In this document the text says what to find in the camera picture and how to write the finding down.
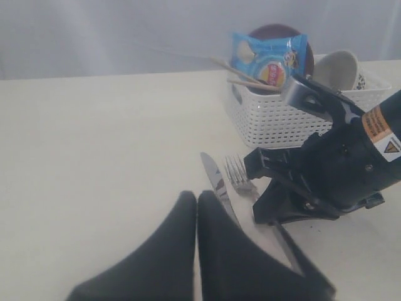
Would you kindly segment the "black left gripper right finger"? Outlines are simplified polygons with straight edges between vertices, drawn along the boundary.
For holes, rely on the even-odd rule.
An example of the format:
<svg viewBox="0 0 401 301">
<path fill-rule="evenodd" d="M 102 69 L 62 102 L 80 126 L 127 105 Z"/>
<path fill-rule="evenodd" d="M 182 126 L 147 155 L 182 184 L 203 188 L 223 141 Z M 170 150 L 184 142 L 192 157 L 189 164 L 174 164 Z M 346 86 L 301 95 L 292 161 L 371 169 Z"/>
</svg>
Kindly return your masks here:
<svg viewBox="0 0 401 301">
<path fill-rule="evenodd" d="M 198 200 L 198 246 L 204 300 L 334 300 L 255 244 L 212 191 Z"/>
</svg>

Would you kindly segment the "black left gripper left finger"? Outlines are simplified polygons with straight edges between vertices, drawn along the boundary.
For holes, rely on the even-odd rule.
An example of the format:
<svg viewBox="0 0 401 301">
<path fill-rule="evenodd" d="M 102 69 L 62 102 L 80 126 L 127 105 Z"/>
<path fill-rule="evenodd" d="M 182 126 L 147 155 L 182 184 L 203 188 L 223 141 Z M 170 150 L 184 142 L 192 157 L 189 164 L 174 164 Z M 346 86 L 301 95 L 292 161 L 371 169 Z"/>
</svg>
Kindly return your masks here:
<svg viewBox="0 0 401 301">
<path fill-rule="evenodd" d="M 129 256 L 80 283 L 68 300 L 193 300 L 197 200 L 182 191 L 174 207 Z"/>
</svg>

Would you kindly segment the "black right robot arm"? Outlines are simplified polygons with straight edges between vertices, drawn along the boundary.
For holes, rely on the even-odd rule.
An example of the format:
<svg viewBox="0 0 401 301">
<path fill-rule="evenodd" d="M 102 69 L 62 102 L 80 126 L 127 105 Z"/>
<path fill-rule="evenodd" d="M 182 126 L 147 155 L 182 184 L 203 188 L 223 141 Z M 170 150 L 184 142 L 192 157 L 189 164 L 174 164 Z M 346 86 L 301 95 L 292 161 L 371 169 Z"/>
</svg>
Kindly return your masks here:
<svg viewBox="0 0 401 301">
<path fill-rule="evenodd" d="M 284 230 L 308 219 L 334 221 L 384 202 L 382 191 L 400 181 L 400 94 L 364 112 L 344 98 L 325 97 L 331 117 L 324 134 L 300 147 L 257 148 L 244 158 L 248 178 L 270 178 L 253 206 L 257 223 L 274 227 L 299 273 L 261 258 L 232 296 L 243 300 L 333 300 L 335 288 Z"/>
</svg>

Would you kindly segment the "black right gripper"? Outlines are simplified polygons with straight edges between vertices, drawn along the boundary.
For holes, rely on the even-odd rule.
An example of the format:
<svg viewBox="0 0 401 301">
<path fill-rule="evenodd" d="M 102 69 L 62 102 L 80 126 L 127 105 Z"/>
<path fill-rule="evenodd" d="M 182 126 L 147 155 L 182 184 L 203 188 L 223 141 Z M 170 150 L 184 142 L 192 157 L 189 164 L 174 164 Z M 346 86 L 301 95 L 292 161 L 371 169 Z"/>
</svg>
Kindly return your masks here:
<svg viewBox="0 0 401 301">
<path fill-rule="evenodd" d="M 335 287 L 281 223 L 336 220 L 383 204 L 381 189 L 373 181 L 378 160 L 368 142 L 362 126 L 346 125 L 313 134 L 301 147 L 258 147 L 244 158 L 249 179 L 271 180 L 253 205 L 255 222 L 275 222 L 275 237 L 291 266 L 323 295 L 334 295 Z"/>
</svg>

